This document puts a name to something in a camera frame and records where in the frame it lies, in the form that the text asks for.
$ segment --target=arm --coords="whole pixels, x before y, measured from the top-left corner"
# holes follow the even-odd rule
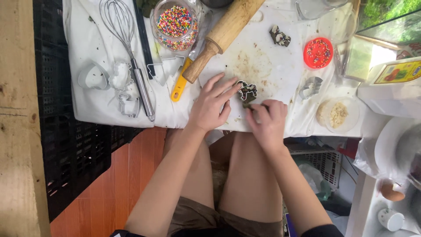
[[[265,100],[263,103],[269,106],[269,111],[262,105],[252,105],[261,123],[256,122],[249,109],[247,109],[247,121],[273,168],[295,229],[302,235],[314,227],[332,224],[322,204],[283,144],[287,105],[277,100]]]
[[[184,180],[206,132],[225,123],[229,99],[240,85],[236,78],[215,85],[223,73],[211,78],[192,107],[189,122],[176,144],[165,155],[134,206],[125,229],[147,237],[166,236]]]

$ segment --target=bowl of sliced almonds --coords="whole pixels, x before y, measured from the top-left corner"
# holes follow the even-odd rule
[[[358,122],[360,109],[349,97],[331,98],[323,101],[317,109],[317,122],[329,131],[342,134]]]

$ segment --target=person's left hand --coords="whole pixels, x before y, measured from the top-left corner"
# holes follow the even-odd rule
[[[220,73],[209,79],[204,85],[199,97],[193,104],[187,125],[208,132],[226,122],[231,112],[229,99],[240,89],[241,84],[235,84],[237,78],[234,77],[222,84],[215,85],[224,75],[225,73]]]

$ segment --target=whisk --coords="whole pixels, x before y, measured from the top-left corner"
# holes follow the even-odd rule
[[[137,89],[139,90],[142,105],[146,116],[153,122],[155,120],[154,110],[151,105],[142,71],[137,66],[136,59],[130,46],[134,34],[134,19],[129,7],[122,0],[101,0],[99,2],[99,13],[102,22],[107,29],[121,41],[130,56]]]

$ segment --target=white cup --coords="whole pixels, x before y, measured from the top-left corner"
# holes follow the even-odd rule
[[[376,237],[421,237],[421,235],[414,233],[406,229],[400,229],[395,232],[390,232],[388,230],[380,231]]]
[[[392,232],[402,228],[405,221],[405,217],[401,213],[390,208],[380,210],[377,217],[381,225]]]

